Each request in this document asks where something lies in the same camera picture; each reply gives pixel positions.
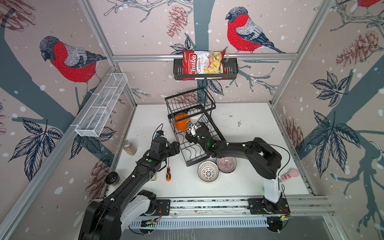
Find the red bird breast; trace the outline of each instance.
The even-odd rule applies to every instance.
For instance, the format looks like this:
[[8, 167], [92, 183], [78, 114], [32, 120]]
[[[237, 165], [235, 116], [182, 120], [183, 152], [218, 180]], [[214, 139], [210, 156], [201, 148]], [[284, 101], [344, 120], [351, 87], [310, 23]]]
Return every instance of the red bird breast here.
[[240, 37], [236, 28], [244, 26], [248, 21], [249, 16], [242, 14], [238, 16], [233, 23], [228, 21], [228, 32], [227, 37], [228, 41], [232, 46], [234, 46], [238, 51], [250, 51], [253, 52], [255, 49], [262, 47], [261, 44], [252, 43]]
[[71, 68], [64, 64], [68, 57], [67, 49], [62, 42], [57, 43], [54, 48], [56, 60], [51, 63], [59, 70], [59, 72], [68, 80], [73, 82], [87, 82], [96, 72], [96, 63], [91, 63], [82, 68]]

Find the white floor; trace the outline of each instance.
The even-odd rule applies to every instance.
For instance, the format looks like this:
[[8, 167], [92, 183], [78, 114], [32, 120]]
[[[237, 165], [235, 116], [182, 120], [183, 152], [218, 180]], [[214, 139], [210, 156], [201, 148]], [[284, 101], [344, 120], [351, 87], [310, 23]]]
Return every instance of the white floor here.
[[[166, 105], [138, 105], [127, 139], [137, 147], [134, 156], [122, 152], [116, 172], [120, 175], [120, 183], [126, 179], [139, 160], [151, 145], [151, 138], [156, 127], [164, 123], [163, 131], [169, 142], [175, 136], [168, 122]], [[217, 104], [212, 111], [212, 118], [228, 142], [246, 142], [261, 137], [267, 143], [276, 144], [288, 149], [277, 123], [266, 103], [226, 103]], [[288, 161], [286, 151], [275, 148], [283, 157], [281, 165]], [[142, 189], [154, 192], [157, 197], [229, 197], [263, 195], [263, 178], [260, 177], [247, 159], [236, 158], [237, 167], [229, 174], [220, 172], [212, 183], [203, 182], [197, 168], [200, 163], [187, 167], [182, 154], [170, 157], [172, 179], [166, 181], [166, 170], [157, 173], [157, 180], [147, 182]], [[280, 173], [283, 175], [291, 168], [297, 168], [291, 158], [289, 164]], [[293, 177], [284, 182], [285, 194], [308, 194], [301, 177]], [[108, 194], [117, 186], [111, 186]]]

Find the black wire basket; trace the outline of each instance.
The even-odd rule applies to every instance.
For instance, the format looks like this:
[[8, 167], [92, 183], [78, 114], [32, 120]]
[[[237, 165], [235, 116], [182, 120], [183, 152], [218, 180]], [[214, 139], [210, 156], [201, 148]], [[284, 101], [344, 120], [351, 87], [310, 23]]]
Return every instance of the black wire basket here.
[[[212, 95], [204, 88], [197, 88], [166, 97], [165, 101], [168, 109], [168, 120], [177, 141], [180, 143], [180, 151], [184, 157], [186, 165], [189, 167], [208, 159], [210, 156], [205, 154], [200, 145], [193, 142], [190, 143], [186, 139], [185, 135], [190, 133], [189, 130], [178, 130], [175, 126], [175, 122], [202, 114], [196, 125], [200, 127], [200, 122], [203, 122], [209, 128], [209, 132], [214, 139], [225, 141], [225, 138], [216, 127], [211, 117], [212, 110], [216, 108], [216, 102]], [[175, 120], [175, 117], [178, 114], [187, 114], [188, 112], [192, 112], [193, 114]]]

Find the white wire basket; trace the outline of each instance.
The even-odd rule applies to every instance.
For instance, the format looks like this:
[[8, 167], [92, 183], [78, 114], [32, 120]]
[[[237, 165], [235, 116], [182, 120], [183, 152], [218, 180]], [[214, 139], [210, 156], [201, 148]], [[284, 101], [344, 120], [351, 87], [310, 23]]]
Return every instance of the white wire basket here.
[[82, 137], [100, 136], [126, 83], [127, 76], [124, 73], [112, 73], [109, 76], [104, 87], [76, 127], [77, 134]]

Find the orange bowl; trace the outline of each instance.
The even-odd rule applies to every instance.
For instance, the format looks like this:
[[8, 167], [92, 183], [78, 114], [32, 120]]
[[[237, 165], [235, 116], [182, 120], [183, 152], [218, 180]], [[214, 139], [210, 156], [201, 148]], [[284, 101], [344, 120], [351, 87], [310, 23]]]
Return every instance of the orange bowl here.
[[179, 113], [178, 115], [175, 116], [175, 126], [176, 128], [179, 130], [179, 131], [184, 131], [186, 129], [188, 129], [187, 127], [187, 122], [189, 121], [189, 118], [187, 119], [184, 119], [184, 120], [181, 120], [181, 121], [178, 121], [176, 122], [178, 119], [180, 118], [185, 118], [187, 117], [188, 115], [185, 114], [185, 113]]

